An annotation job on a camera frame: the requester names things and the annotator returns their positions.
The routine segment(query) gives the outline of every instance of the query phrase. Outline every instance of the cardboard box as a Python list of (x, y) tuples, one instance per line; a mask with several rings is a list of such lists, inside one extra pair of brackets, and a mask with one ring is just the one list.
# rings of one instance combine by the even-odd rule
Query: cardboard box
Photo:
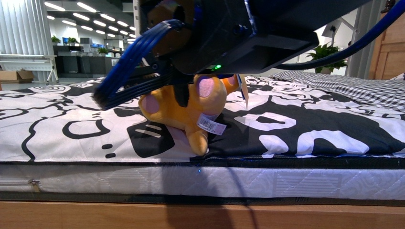
[(33, 79), (31, 71), (0, 71), (1, 83), (32, 83)]

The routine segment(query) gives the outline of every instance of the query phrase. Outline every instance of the zipper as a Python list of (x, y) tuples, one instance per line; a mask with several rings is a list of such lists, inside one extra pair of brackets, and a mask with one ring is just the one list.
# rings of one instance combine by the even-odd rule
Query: zipper
[(40, 190), (41, 182), (39, 180), (0, 180), (0, 187), (19, 187), (19, 186), (30, 186), (34, 192), (41, 192)]

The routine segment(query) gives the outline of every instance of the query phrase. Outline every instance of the plush toy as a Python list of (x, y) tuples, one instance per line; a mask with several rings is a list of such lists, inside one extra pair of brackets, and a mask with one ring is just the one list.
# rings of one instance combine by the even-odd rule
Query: plush toy
[(147, 119), (184, 130), (192, 151), (202, 156), (208, 149), (208, 133), (197, 125), (200, 115), (215, 119), (224, 109), (226, 96), (238, 87), (236, 75), (225, 79), (196, 75), (194, 84), (188, 85), (187, 107), (177, 103), (172, 85), (141, 96), (139, 107)]

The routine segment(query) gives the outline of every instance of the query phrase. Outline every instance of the floor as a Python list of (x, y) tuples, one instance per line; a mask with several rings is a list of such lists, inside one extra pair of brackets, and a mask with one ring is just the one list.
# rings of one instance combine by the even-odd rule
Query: floor
[[(56, 82), (49, 82), (49, 85), (55, 84), (71, 84), (71, 83), (78, 83), (88, 81), (90, 79), (86, 78), (59, 78), (59, 83)], [(32, 83), (2, 83), (1, 87), (3, 90), (19, 90), (25, 89), (29, 87), (45, 87), (45, 82), (32, 82)]]

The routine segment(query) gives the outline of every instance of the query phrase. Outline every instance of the price tag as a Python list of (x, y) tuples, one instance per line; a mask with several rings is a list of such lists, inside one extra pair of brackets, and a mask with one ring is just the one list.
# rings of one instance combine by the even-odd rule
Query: price tag
[(226, 125), (221, 123), (216, 123), (210, 120), (206, 115), (201, 114), (197, 121), (197, 126), (201, 129), (215, 135), (222, 135), (226, 129)]
[(247, 91), (247, 84), (246, 84), (246, 79), (244, 75), (236, 75), (238, 82), (239, 82), (239, 88), (242, 93), (242, 98), (246, 102), (246, 110), (247, 110), (247, 104), (249, 103), (249, 92)]

